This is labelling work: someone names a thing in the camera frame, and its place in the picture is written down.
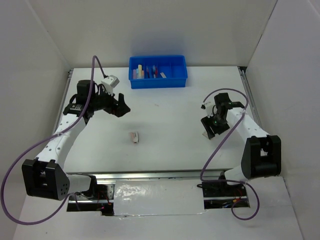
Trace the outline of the blue ballpoint pen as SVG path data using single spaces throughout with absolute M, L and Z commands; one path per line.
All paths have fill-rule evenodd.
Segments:
M 156 66 L 155 65 L 152 66 L 152 77 L 156 78 Z

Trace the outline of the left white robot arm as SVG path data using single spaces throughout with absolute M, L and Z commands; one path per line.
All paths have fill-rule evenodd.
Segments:
M 63 111 L 55 137 L 35 159 L 26 159 L 22 164 L 27 195 L 59 201 L 74 193 L 81 193 L 88 200 L 97 197 L 101 186 L 95 176 L 67 174 L 64 165 L 75 140 L 96 111 L 103 110 L 118 118 L 130 112 L 122 93 L 115 98 L 114 88 L 119 82 L 116 76 L 110 75 L 100 84 L 90 80 L 77 83 L 77 92 Z

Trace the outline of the red pen with clear cap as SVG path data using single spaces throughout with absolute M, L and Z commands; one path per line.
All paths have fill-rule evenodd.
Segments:
M 154 72 L 154 77 L 157 78 L 158 77 L 158 68 L 154 65 L 153 66 L 153 72 Z

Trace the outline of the grey white eraser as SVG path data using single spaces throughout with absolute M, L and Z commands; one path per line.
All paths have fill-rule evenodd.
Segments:
M 161 75 L 162 78 L 166 78 L 167 77 L 164 72 L 161 72 L 160 75 Z

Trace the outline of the blue refill pen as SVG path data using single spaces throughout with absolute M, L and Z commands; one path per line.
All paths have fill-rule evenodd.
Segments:
M 149 78 L 149 77 L 150 77 L 150 73 L 149 73 L 149 67 L 148 67 L 148 66 L 146 66 L 145 72 L 146 72 L 145 76 L 146 76 L 147 78 Z

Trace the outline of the red refill pen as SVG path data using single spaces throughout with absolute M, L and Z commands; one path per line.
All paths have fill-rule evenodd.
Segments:
M 148 67 L 148 76 L 152 78 L 152 68 L 150 66 Z

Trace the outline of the pink white eraser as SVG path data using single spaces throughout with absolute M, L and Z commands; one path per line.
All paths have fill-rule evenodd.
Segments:
M 139 142 L 139 133 L 137 131 L 130 132 L 130 139 L 134 144 L 137 144 Z

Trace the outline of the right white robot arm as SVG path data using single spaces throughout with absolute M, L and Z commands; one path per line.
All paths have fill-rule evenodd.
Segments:
M 244 149 L 238 166 L 226 170 L 219 177 L 218 190 L 223 196 L 230 196 L 236 185 L 249 180 L 278 176 L 282 171 L 282 142 L 278 135 L 270 135 L 247 113 L 248 103 L 232 101 L 227 92 L 214 97 L 214 103 L 204 100 L 201 108 L 206 116 L 201 123 L 208 139 L 226 133 L 214 150 L 217 154 L 233 132 L 244 141 Z

